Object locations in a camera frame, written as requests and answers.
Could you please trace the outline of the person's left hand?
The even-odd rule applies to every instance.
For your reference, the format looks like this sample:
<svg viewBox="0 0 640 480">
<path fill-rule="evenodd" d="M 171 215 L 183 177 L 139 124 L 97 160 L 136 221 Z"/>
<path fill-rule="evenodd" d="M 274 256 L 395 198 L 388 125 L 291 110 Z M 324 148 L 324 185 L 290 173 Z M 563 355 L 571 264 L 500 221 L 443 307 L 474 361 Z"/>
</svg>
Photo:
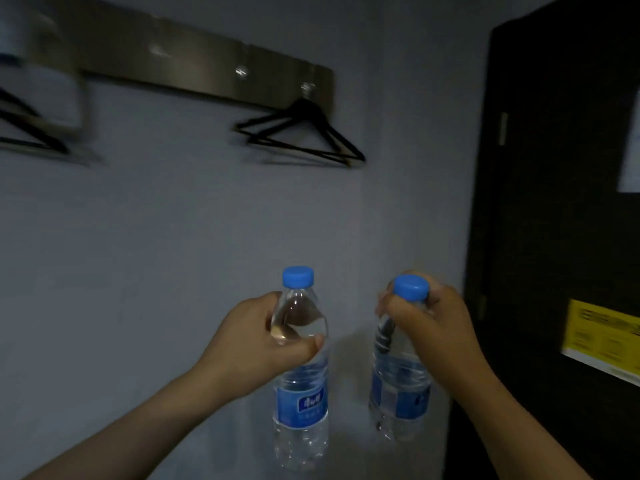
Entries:
<svg viewBox="0 0 640 480">
<path fill-rule="evenodd" d="M 277 376 L 299 366 L 273 366 L 276 344 L 311 337 L 295 325 L 271 325 L 281 292 L 249 298 L 236 305 L 220 323 L 210 343 L 188 375 L 208 400 L 228 403 L 249 395 Z"/>
</svg>

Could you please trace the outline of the person's right hand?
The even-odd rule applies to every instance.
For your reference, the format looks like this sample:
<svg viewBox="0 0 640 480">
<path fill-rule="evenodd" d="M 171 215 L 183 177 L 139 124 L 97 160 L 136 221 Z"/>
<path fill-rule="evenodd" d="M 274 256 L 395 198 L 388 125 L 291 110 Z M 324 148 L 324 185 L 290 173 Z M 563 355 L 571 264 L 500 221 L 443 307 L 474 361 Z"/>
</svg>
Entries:
<svg viewBox="0 0 640 480">
<path fill-rule="evenodd" d="M 411 340 L 422 364 L 452 396 L 461 397 L 494 376 L 477 340 L 467 306 L 450 285 L 440 284 L 432 307 L 438 323 L 432 340 Z"/>
</svg>

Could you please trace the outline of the clear water bottle blue label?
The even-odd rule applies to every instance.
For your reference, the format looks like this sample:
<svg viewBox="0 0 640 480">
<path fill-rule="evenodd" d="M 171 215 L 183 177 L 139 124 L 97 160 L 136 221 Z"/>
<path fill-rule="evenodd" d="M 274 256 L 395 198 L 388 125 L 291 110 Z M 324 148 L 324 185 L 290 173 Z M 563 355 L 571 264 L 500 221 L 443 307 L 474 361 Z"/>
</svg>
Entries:
<svg viewBox="0 0 640 480">
<path fill-rule="evenodd" d="M 369 410 L 376 429 L 396 442 L 409 442 L 428 411 L 432 380 L 411 340 L 389 315 L 374 338 Z"/>
<path fill-rule="evenodd" d="M 283 292 L 271 318 L 279 345 L 321 336 L 324 344 L 306 364 L 275 380 L 274 450 L 285 469 L 309 472 L 328 448 L 328 323 L 314 291 L 314 271 L 290 266 L 282 272 Z"/>
</svg>

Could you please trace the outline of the person's left forearm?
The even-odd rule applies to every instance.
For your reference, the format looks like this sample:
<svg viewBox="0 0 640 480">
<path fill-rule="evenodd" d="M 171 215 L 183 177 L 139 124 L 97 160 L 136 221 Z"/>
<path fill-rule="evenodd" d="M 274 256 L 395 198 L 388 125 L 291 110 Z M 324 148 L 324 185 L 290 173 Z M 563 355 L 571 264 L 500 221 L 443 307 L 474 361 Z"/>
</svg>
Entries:
<svg viewBox="0 0 640 480">
<path fill-rule="evenodd" d="M 192 430 L 241 393 L 228 374 L 193 369 L 21 480 L 146 480 Z"/>
</svg>

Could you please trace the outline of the person's right forearm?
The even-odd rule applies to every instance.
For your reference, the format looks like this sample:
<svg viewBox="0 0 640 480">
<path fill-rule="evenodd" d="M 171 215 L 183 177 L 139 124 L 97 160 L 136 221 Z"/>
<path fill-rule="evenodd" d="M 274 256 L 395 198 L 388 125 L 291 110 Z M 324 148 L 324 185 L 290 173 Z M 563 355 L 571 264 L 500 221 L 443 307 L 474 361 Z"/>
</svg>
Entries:
<svg viewBox="0 0 640 480">
<path fill-rule="evenodd" d="M 466 412 L 500 480 L 593 480 L 491 368 L 449 372 L 439 382 Z"/>
</svg>

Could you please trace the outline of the dark wooden door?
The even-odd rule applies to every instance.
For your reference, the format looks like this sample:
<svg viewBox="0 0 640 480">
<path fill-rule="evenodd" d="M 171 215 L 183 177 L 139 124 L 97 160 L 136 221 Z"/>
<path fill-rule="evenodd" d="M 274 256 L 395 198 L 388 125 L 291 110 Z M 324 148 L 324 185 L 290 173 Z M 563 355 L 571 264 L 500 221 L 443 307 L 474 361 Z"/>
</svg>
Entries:
<svg viewBox="0 0 640 480">
<path fill-rule="evenodd" d="M 492 30 L 463 295 L 493 371 L 594 480 L 640 480 L 640 387 L 561 352 L 569 300 L 640 317 L 620 193 L 640 0 L 556 0 Z"/>
</svg>

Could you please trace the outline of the black clothes hanger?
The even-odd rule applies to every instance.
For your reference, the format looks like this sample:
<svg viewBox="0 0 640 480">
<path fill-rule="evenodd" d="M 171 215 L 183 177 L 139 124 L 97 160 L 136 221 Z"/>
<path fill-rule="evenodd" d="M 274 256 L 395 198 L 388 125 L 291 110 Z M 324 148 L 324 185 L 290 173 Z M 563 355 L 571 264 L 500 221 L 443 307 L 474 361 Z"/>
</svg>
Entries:
<svg viewBox="0 0 640 480">
<path fill-rule="evenodd" d="M 242 138 L 251 163 L 330 169 L 359 169 L 367 164 L 363 151 L 332 126 L 317 103 L 305 98 L 239 121 L 232 131 Z"/>
<path fill-rule="evenodd" d="M 0 121 L 6 122 L 34 139 L 34 141 L 25 141 L 14 137 L 0 136 L 0 147 L 41 152 L 44 156 L 51 156 L 55 159 L 60 155 L 61 159 L 68 159 L 70 157 L 68 146 L 37 125 L 39 119 L 40 114 L 29 104 L 4 88 L 0 88 Z"/>
</svg>

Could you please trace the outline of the yellow notice sign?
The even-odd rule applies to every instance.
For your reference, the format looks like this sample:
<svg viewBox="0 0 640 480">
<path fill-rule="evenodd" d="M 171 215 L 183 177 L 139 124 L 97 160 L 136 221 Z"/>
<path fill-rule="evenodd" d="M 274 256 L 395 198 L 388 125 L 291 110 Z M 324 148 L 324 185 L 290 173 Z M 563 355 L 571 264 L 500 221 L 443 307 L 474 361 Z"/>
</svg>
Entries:
<svg viewBox="0 0 640 480">
<path fill-rule="evenodd" d="M 640 317 L 571 299 L 561 352 L 640 387 Z"/>
</svg>

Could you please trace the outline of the metal wall coat rack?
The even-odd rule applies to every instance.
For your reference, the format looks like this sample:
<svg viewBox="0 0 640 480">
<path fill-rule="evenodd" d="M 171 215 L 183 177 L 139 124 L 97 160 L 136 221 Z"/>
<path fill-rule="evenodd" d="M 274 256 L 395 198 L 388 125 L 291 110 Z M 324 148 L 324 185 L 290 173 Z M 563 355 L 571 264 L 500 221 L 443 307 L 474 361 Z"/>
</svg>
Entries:
<svg viewBox="0 0 640 480">
<path fill-rule="evenodd" d="M 320 64 L 103 0 L 44 0 L 91 76 L 268 109 L 299 98 L 334 108 L 334 72 Z"/>
</svg>

